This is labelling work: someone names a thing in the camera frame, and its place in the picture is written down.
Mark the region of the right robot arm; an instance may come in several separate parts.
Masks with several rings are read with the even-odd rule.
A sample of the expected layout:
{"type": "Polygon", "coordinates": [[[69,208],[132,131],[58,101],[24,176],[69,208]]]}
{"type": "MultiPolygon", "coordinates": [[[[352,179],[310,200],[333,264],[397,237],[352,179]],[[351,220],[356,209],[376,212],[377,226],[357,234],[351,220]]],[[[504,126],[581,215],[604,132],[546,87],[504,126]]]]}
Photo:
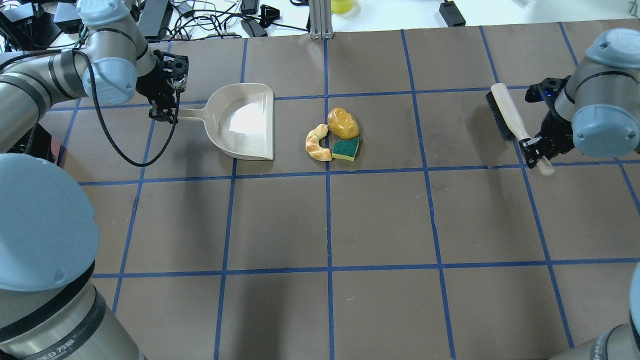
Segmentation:
{"type": "Polygon", "coordinates": [[[516,109],[507,121],[526,165],[550,176],[551,159],[571,150],[593,158],[638,152],[638,76],[639,32],[614,28],[596,37],[572,75],[531,85],[526,101],[548,107],[541,130],[528,135],[516,109]]]}

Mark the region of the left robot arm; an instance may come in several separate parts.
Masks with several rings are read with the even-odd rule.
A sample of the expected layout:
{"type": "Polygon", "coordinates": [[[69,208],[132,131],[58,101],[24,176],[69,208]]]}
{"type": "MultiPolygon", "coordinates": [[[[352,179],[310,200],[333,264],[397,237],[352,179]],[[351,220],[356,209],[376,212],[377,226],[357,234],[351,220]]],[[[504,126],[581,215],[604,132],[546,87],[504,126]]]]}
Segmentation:
{"type": "Polygon", "coordinates": [[[1,358],[144,360],[91,278],[99,248],[82,187],[46,158],[13,153],[50,108],[89,97],[122,105],[137,92],[151,118],[178,121],[187,57],[150,50],[121,0],[80,0],[81,48],[43,50],[1,64],[1,358]]]}

